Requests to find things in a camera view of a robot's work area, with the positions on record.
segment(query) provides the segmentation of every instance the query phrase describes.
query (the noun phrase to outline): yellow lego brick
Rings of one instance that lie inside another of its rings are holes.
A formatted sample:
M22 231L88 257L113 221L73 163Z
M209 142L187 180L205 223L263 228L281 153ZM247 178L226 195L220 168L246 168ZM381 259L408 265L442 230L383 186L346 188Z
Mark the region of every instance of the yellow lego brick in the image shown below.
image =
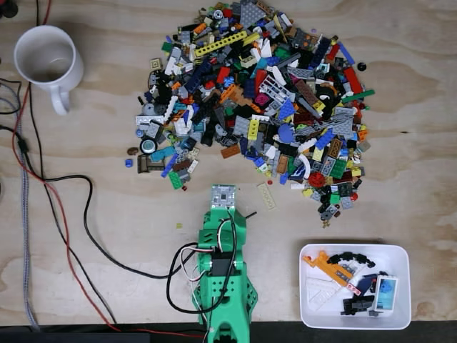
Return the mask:
M314 153L313 153L313 160L320 162L322 160L322 155L323 155L323 149L315 148Z
M361 177L362 176L362 171L360 168L355 166L354 168L351 168L352 176L353 177Z
M260 34L258 34L258 32L254 32L252 35L247 36L245 39L243 39L243 46L246 46L259 38Z
M323 104L323 102L321 100L319 101L316 101L314 104L313 104L313 108L317 111L317 112L320 112L322 111L324 108L325 108L326 105Z
M310 197L313 194L313 190L311 188L305 189L301 192L304 197Z
M248 129L248 140L255 141L257 139L257 132L258 132L258 123L259 120L251 119L249 122L249 129Z
M248 36L246 31L240 31L237 34L232 34L231 36L228 36L226 38L222 38L220 41L215 41L214 43L208 44L207 46L204 46L203 48L195 49L195 56L200 57L206 54L209 54L210 52L223 48L225 45L229 45L234 43L235 41L239 41L241 39L244 39Z

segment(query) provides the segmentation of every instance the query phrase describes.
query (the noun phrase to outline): orange lego piece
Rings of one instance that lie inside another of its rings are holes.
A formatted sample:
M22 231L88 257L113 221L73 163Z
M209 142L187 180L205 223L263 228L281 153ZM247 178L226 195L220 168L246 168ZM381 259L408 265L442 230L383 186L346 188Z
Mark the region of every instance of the orange lego piece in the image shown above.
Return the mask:
M358 134L358 138L361 141L364 141L366 139L366 135L368 134L368 130L359 131L357 134Z
M230 86L228 86L228 88L222 92L221 99L219 100L219 102L222 104L224 101L226 101L227 98L233 93L234 90L235 90L235 84L231 84Z
M195 34L200 34L204 29L206 29L206 24L205 24L205 23L201 23L200 25L198 25L198 26L194 29L194 33L195 33Z
M333 280L338 282L341 286L346 287L349 283L349 280L352 278L352 274L344 269L339 264L330 264L327 263L328 256L325 252L320 251L317 258L312 261L309 256L303 256L304 260L311 267L318 267L322 272L329 275Z
M175 82L173 86L171 86L171 89L175 90L181 87L181 84L179 82Z
M241 150L240 150L240 147L238 146L238 144L234 144L232 146L229 146L228 148L221 150L221 154L224 159L228 159L229 157L237 155L240 152L241 152Z

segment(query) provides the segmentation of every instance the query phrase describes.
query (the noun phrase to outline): white wire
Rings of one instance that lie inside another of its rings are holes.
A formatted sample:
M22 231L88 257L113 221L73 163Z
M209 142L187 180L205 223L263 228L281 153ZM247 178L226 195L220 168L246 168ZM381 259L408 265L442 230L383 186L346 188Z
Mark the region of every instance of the white wire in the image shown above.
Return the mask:
M184 274L186 275L187 279L190 282L197 282L198 280L201 279L201 277L205 274L205 272L202 272L200 275L198 275L195 278L192 278L192 277L189 276L189 274L187 274L186 267L184 266L184 259L183 259L184 250L192 250L194 252L213 252L213 249L199 249L199 248L193 248L193 247L184 247L179 252L179 260L181 262L181 268L183 269Z
M225 219L222 219L221 223L219 224L218 228L217 228L217 247L219 248L219 250L221 250L221 252L224 252L222 250L222 242L221 242L221 231L222 231L222 226L224 225L224 223L228 222L230 219L229 218L225 218Z

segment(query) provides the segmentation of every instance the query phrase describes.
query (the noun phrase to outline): green lego brick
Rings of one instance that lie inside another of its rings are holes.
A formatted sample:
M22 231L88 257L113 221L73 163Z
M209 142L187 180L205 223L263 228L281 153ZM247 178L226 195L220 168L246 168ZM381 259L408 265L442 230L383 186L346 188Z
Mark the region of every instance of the green lego brick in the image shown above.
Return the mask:
M340 202L340 196L339 196L339 195L337 195L337 194L332 194L332 195L330 196L330 204L335 205L335 204L339 204L339 202Z
M343 159L337 159L332 170L330 171L330 176L336 179L340 179L346 170L346 164L347 161L344 161Z
M292 175L295 169L297 169L296 166L293 165L294 158L289 157L287 161L287 172L289 175Z
M350 101L361 99L361 98L364 98L365 96L373 95L373 94L374 94L374 90L369 89L368 91L362 91L361 93L355 94L353 96L347 96L346 98L342 98L341 102L343 104L346 104Z
M291 53L284 48L279 47L274 51L274 56L277 56L280 59L287 59L291 56Z
M169 172L169 179L170 179L170 182L173 185L174 189L178 189L183 186L183 183L182 183L181 179L179 178L178 173L176 173L175 171Z
M168 43L167 41L165 41L162 44L162 51L170 52L172 49L173 49L173 44L172 43Z

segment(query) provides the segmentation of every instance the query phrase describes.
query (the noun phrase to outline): wooden surface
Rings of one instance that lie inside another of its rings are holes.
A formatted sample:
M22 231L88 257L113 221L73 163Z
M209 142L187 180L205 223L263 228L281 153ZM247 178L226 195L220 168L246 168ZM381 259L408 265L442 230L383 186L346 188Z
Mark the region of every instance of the wooden surface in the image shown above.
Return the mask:
M238 186L248 221L244 256L259 301L253 320L299 320L298 252L322 239L377 240L399 244L411 260L413 319L457 319L457 4L421 1L281 1L296 25L337 34L376 95L364 117L371 149L359 200L331 226L321 228L317 203L275 181L278 208L268 212L256 185L265 179L239 156L223 160L220 147L202 149L187 192L174 191L159 175L124 167L126 148L138 144L136 97L146 89L149 59L162 57L166 34L191 23L204 0L55 0L49 23L65 29L85 61L84 80L71 93L68 116L53 113L49 97L35 89L36 118L48 176L84 173L95 182L89 226L117 259L166 273L172 254L196 240L209 208L213 183ZM0 77L16 79L15 41L34 25L34 1L0 20ZM12 118L0 117L12 125ZM36 153L29 113L24 136ZM22 233L19 168L11 138L0 136L0 324L26 324L21 292ZM71 245L120 322L189 322L196 317L166 302L165 282L139 277L108 262L84 233L84 182L57 185L65 204ZM41 324L97 323L69 272L64 245L45 193L31 183L31 300ZM183 223L176 229L176 223ZM183 277L172 284L176 302L192 308Z

